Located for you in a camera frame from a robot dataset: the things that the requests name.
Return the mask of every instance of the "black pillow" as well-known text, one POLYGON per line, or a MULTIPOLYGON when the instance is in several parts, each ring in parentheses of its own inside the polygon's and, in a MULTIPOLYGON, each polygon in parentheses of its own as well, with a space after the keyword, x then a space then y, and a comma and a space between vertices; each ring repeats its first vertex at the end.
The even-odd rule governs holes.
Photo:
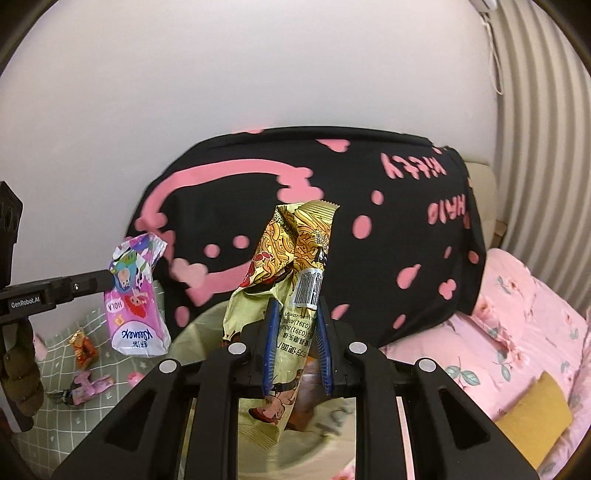
POLYGON ((467 168, 426 138, 344 127, 243 132, 195 145, 144 192, 128 235, 170 242, 154 272, 175 338, 227 300, 279 203, 335 214, 322 295, 382 346, 471 313, 486 248, 467 168))

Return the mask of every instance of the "curtain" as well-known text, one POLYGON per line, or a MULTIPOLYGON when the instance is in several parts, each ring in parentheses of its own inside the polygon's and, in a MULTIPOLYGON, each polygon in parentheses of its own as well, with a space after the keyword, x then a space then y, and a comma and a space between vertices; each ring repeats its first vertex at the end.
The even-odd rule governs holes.
POLYGON ((591 303, 591 79, 530 0, 491 14, 505 93, 495 170, 502 247, 584 314, 591 303))

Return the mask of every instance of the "pink bedding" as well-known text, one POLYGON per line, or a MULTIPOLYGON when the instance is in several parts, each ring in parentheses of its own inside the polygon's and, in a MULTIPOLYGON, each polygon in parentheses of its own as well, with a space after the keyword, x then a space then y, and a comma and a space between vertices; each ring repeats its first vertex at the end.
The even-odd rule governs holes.
MULTIPOLYGON (((546 370, 569 400, 574 421, 538 473, 550 480, 591 425, 591 336, 587 321, 508 253, 488 252, 472 317, 442 325, 382 349, 413 364, 429 356, 493 420, 504 415, 546 370)), ((354 478, 350 464, 335 478, 354 478)))

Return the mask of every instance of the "barcode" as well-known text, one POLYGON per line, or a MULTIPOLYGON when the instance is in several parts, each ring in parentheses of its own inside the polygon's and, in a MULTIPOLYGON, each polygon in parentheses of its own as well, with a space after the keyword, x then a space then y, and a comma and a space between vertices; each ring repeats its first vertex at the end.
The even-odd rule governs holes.
POLYGON ((322 270, 319 268, 306 268, 300 272, 295 291, 293 305, 316 310, 320 286, 322 285, 322 270))

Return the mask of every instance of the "pink tissue pack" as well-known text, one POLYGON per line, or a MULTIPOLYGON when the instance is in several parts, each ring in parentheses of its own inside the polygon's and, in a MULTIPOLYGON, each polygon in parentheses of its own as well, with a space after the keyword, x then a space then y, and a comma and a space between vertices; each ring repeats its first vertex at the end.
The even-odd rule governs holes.
POLYGON ((128 239, 117 247, 109 270, 115 288, 105 293, 105 314, 111 346, 124 355, 164 355, 170 334, 156 303, 152 269, 166 242, 153 233, 128 239))

